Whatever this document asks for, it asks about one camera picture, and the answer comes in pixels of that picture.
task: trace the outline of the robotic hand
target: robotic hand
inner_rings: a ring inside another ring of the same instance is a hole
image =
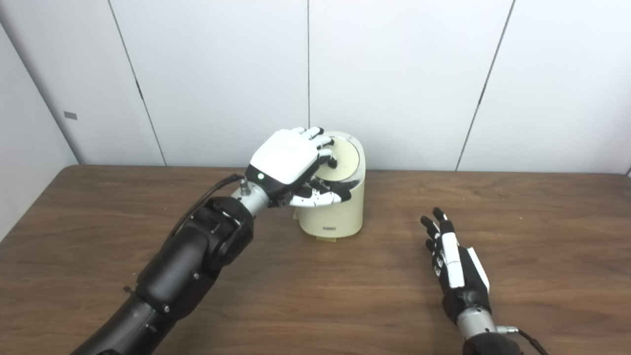
[[[443,292],[442,307],[447,317],[458,325],[465,342],[464,355],[522,355],[519,346],[502,334],[519,333],[541,354],[548,355],[541,344],[515,327],[495,326],[488,300],[490,284],[473,248],[458,243],[454,225],[435,207],[421,223],[429,239],[425,246],[432,253],[432,266]]]
[[[232,175],[204,194],[176,223],[138,275],[127,301],[72,355],[150,355],[175,323],[189,315],[222,268],[252,241],[254,218],[268,207],[316,207],[351,198],[348,190],[321,184],[314,173],[337,165],[321,128],[277,131],[256,151],[245,176]],[[232,183],[229,197],[212,194]]]
[[[338,165],[333,151],[325,148],[333,145],[334,140],[322,136],[323,132],[322,128],[313,127],[283,129],[274,133],[254,153],[245,170],[250,187],[266,195],[272,207],[282,207],[287,203],[318,207],[350,200],[348,190],[326,186],[314,177],[321,164],[327,163],[333,169]]]

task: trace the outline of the cylindrical container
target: cylindrical container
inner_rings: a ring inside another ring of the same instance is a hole
[[[324,184],[343,185],[350,189],[351,199],[336,205],[296,208],[295,218],[307,233],[320,238],[343,238],[356,234],[363,224],[363,190],[366,177],[366,158],[359,141],[346,133],[324,132],[335,144],[327,146],[338,160],[335,169],[323,164],[315,173]]]

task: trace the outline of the black fingertip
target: black fingertip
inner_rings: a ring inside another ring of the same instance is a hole
[[[421,224],[424,225],[426,228],[433,227],[433,221],[430,219],[430,217],[427,217],[426,215],[421,216]]]
[[[432,210],[432,214],[436,217],[437,220],[445,220],[445,213],[438,207],[434,207]]]
[[[342,202],[348,201],[348,200],[351,199],[351,197],[353,197],[353,195],[351,194],[351,191],[349,189],[337,188],[337,187],[333,186],[333,187],[331,187],[331,191],[333,193],[337,194],[342,199]]]
[[[302,197],[302,198],[311,198],[311,196],[313,195],[313,191],[314,190],[312,188],[301,186],[298,188],[296,193],[294,193],[294,195]]]
[[[440,221],[440,235],[455,232],[454,224],[450,220],[445,219]]]
[[[436,247],[436,244],[434,243],[433,240],[427,239],[425,241],[425,246],[427,247],[427,250],[429,250],[429,251],[431,251],[433,253],[434,248]]]

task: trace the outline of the robot finger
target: robot finger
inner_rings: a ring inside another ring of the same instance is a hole
[[[310,197],[294,195],[289,204],[296,207],[318,207],[334,205],[349,199],[350,193],[348,193],[348,196],[344,196],[344,194],[340,196],[333,191],[321,193],[316,189],[312,189]]]
[[[333,138],[331,138],[329,136],[317,136],[317,137],[314,137],[314,139],[312,139],[311,142],[318,149],[320,149],[322,147],[325,147],[327,145],[333,145],[335,143]]]
[[[303,136],[306,136],[308,139],[313,139],[313,137],[317,135],[321,135],[324,133],[324,130],[320,127],[311,127],[302,133]]]
[[[435,239],[437,236],[440,236],[440,229],[431,218],[424,215],[421,217],[421,224],[427,228],[427,235],[430,236],[430,238]]]
[[[442,222],[443,220],[447,220],[447,215],[438,207],[434,207],[432,214],[434,215],[434,217],[436,217],[436,219],[439,222]]]
[[[331,149],[320,149],[318,150],[318,152],[320,154],[318,163],[323,164],[326,162],[332,169],[338,167],[338,158],[335,156],[335,153]]]
[[[431,239],[431,238],[427,238],[425,240],[425,246],[427,247],[427,250],[430,251],[430,253],[432,253],[432,255],[435,253],[436,250],[436,242]]]

